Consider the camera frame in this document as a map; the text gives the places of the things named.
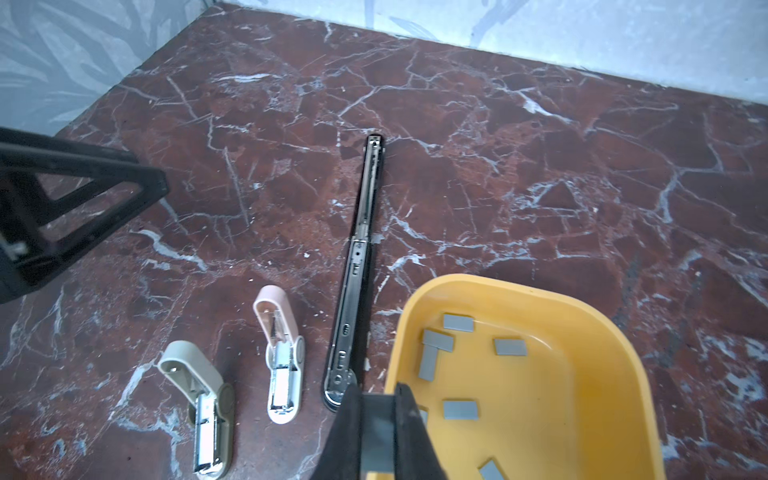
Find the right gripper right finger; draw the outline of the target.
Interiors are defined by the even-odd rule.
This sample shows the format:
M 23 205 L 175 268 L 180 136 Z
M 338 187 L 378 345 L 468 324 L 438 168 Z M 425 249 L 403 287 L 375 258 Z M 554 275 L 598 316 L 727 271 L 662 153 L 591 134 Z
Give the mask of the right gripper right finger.
M 446 480 L 410 387 L 398 383 L 394 390 L 396 480 Z

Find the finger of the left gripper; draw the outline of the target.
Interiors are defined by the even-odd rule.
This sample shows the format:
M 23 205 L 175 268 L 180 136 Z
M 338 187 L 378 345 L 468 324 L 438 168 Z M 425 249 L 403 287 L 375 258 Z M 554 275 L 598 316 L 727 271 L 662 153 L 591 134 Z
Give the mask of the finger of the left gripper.
M 137 194 L 61 239 L 43 235 L 42 227 L 121 183 Z M 2 129 L 2 302 L 44 287 L 168 192 L 165 173 L 129 151 Z

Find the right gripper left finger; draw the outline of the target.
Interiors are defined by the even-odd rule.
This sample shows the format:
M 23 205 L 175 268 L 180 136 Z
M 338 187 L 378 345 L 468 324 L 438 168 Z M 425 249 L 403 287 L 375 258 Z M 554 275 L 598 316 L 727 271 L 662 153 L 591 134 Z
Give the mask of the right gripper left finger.
M 362 443 L 363 394 L 349 385 L 311 480 L 358 480 Z

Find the black stapler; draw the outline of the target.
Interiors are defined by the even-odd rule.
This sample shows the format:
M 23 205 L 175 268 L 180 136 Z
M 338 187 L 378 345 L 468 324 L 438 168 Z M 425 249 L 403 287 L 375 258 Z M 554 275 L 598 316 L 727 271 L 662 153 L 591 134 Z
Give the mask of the black stapler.
M 361 383 L 357 360 L 365 354 L 361 341 L 362 325 L 373 265 L 372 230 L 384 153 L 384 137 L 369 135 L 363 152 L 354 223 L 323 376 L 322 398 L 332 412 L 340 408 L 347 388 Z

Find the pink mini stapler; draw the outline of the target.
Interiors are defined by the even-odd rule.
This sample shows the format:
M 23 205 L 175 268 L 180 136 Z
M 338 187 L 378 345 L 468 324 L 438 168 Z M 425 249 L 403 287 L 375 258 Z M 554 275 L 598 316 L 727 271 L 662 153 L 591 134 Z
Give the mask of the pink mini stapler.
M 284 425 L 297 416 L 301 407 L 306 342 L 299 334 L 288 295 L 282 288 L 264 286 L 253 303 L 253 311 L 267 340 L 268 417 Z

